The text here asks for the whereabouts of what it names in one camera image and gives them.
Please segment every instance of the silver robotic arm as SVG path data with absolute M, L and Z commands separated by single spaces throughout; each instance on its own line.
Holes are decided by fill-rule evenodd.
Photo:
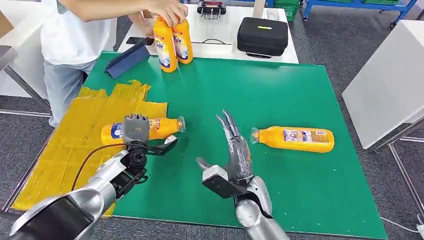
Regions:
M 149 122 L 140 115 L 126 116 L 126 149 L 101 165 L 85 186 L 34 205 L 13 224 L 8 240 L 85 240 L 106 210 L 135 185 L 144 183 L 146 155 L 164 155 L 177 139 L 148 146 Z
M 234 119 L 225 110 L 222 112 L 225 119 L 217 118 L 228 142 L 229 162 L 221 168 L 198 157 L 202 184 L 224 199 L 233 197 L 235 216 L 252 240 L 290 240 L 272 217 L 273 206 L 265 182 L 253 174 L 246 140 Z

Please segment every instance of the clear bottle cap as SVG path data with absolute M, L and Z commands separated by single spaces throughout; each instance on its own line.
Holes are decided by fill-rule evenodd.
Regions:
M 256 127 L 252 127 L 250 132 L 250 142 L 252 144 L 257 144 L 259 142 L 259 129 Z
M 184 133 L 186 131 L 186 121 L 183 116 L 176 118 L 176 124 L 178 125 L 178 132 Z

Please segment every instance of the yellow plastic bag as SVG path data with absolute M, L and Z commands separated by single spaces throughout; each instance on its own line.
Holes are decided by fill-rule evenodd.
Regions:
M 104 90 L 83 87 L 72 101 L 60 125 L 38 158 L 24 189 L 12 208 L 28 210 L 50 196 L 71 191 L 84 159 L 102 146 L 101 129 L 110 123 L 122 122 L 125 115 L 142 114 L 148 118 L 165 118 L 167 103 L 146 102 L 147 84 L 131 80 L 131 84 L 116 84 L 108 97 Z M 75 188 L 82 187 L 97 168 L 123 147 L 108 147 L 94 153 L 84 165 Z M 107 210 L 111 215 L 113 206 Z

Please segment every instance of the human hand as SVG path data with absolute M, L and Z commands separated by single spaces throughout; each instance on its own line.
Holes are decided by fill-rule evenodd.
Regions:
M 187 6 L 178 0 L 144 0 L 144 5 L 149 12 L 160 15 L 169 27 L 182 24 L 188 14 Z

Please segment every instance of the white table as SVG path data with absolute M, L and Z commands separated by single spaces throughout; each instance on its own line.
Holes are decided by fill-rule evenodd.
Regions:
M 253 7 L 227 6 L 226 14 L 220 19 L 209 20 L 204 19 L 197 13 L 197 5 L 187 4 L 188 16 L 187 20 L 190 25 L 190 38 L 193 48 L 193 54 L 198 58 L 218 58 L 218 59 L 237 59 L 250 61 L 267 61 L 298 64 L 298 56 L 296 55 L 295 46 L 293 44 L 290 30 L 288 32 L 288 45 L 282 56 L 272 58 L 256 58 L 247 56 L 246 53 L 237 49 L 237 32 L 244 17 L 251 17 Z M 284 9 L 277 9 L 282 22 L 287 22 Z M 267 8 L 263 10 L 262 18 L 267 18 Z M 124 52 L 131 48 L 132 44 L 127 44 L 130 37 L 145 37 L 136 26 L 132 25 L 126 34 L 122 45 L 118 52 Z M 204 44 L 206 39 L 218 39 L 228 44 Z M 208 43 L 217 43 L 216 41 L 208 41 Z M 150 48 L 150 54 L 156 55 L 156 49 Z
M 424 21 L 401 20 L 342 93 L 364 149 L 424 116 Z
M 18 57 L 10 66 L 42 97 L 47 98 L 40 31 L 52 12 L 41 2 L 0 0 L 0 11 L 14 29 L 0 38 L 0 45 L 14 48 Z M 0 95 L 30 97 L 4 71 L 0 71 Z

